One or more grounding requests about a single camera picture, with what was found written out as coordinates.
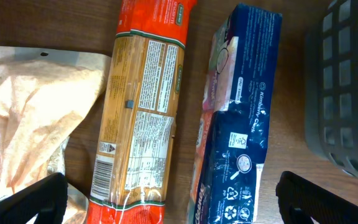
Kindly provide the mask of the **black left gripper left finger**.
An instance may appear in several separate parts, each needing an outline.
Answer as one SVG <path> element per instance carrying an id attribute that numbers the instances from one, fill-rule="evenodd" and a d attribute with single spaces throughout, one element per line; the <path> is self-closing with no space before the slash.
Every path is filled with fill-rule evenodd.
<path id="1" fill-rule="evenodd" d="M 0 202 L 0 224 L 61 224 L 67 208 L 68 182 L 59 172 Z"/>

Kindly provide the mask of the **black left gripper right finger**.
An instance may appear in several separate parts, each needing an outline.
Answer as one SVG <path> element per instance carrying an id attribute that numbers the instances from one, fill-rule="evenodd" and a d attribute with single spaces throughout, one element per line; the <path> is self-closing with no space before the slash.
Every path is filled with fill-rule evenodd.
<path id="1" fill-rule="evenodd" d="M 358 206 L 290 171 L 276 186 L 278 207 L 284 223 L 358 223 Z"/>

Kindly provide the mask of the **orange spaghetti packet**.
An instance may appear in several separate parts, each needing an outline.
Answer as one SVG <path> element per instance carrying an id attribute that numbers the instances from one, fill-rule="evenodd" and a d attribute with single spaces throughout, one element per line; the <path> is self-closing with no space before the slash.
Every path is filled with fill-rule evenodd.
<path id="1" fill-rule="evenodd" d="M 86 222 L 162 223 L 195 0 L 123 0 Z"/>

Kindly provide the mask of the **beige food pouch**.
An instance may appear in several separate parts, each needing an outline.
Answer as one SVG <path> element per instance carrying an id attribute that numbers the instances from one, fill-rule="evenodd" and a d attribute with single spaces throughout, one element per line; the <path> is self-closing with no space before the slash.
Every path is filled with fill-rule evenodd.
<path id="1" fill-rule="evenodd" d="M 0 202 L 54 173 L 70 134 L 106 89 L 103 54 L 0 46 Z M 88 199 L 68 183 L 62 223 L 83 223 Z"/>

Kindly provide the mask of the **blue tissue pack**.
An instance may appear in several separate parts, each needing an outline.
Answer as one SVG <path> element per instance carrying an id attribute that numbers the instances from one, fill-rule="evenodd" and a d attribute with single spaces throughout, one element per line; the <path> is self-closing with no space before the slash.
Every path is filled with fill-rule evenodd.
<path id="1" fill-rule="evenodd" d="M 241 3 L 213 36 L 188 223 L 257 219 L 281 24 Z"/>

